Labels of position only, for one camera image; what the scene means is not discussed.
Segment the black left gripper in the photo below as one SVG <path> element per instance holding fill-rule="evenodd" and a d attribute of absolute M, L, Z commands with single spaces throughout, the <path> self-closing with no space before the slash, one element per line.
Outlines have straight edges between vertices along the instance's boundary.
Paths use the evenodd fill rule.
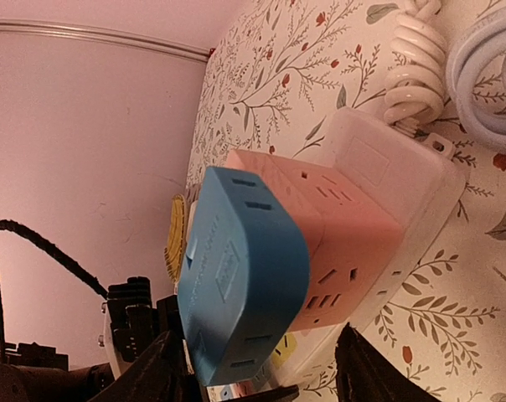
<path fill-rule="evenodd" d="M 88 401 L 115 382 L 109 363 L 69 369 L 69 357 L 37 343 L 9 343 L 0 401 Z"/>

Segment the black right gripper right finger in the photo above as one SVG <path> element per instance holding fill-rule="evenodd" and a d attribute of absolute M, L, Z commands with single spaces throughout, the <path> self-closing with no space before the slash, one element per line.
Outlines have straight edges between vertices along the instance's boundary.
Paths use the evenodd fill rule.
<path fill-rule="evenodd" d="M 346 324 L 340 333 L 334 356 L 340 401 L 437 401 L 437 398 L 403 376 L 350 324 Z"/>

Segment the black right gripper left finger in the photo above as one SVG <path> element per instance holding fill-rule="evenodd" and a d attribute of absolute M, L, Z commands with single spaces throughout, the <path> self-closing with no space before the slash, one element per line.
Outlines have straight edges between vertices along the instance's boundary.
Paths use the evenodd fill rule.
<path fill-rule="evenodd" d="M 199 383 L 188 373 L 183 340 L 161 333 L 134 364 L 94 401 L 201 401 Z"/>

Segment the pink cube socket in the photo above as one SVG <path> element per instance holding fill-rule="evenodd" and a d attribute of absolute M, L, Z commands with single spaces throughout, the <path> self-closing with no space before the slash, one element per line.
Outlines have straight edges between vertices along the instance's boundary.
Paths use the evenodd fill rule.
<path fill-rule="evenodd" d="M 257 174 L 307 242 L 310 284 L 290 331 L 344 322 L 395 255 L 402 225 L 333 167 L 246 150 L 225 166 Z"/>

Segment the light blue small adapter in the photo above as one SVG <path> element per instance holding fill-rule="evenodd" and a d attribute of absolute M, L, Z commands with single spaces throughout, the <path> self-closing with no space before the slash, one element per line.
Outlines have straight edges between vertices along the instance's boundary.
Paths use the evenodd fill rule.
<path fill-rule="evenodd" d="M 208 167 L 178 282 L 199 382 L 253 378 L 300 312 L 309 281 L 302 231 L 262 179 Z"/>

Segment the white colourful power strip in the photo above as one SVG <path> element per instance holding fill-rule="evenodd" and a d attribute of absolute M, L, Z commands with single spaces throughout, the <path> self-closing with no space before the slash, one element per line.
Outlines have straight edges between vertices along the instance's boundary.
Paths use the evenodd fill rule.
<path fill-rule="evenodd" d="M 334 371 L 344 325 L 365 329 L 427 252 L 465 187 L 452 144 L 417 142 L 370 114 L 337 111 L 305 157 L 231 151 L 225 166 L 258 174 L 302 231 L 311 280 L 302 310 L 238 395 L 309 385 Z"/>

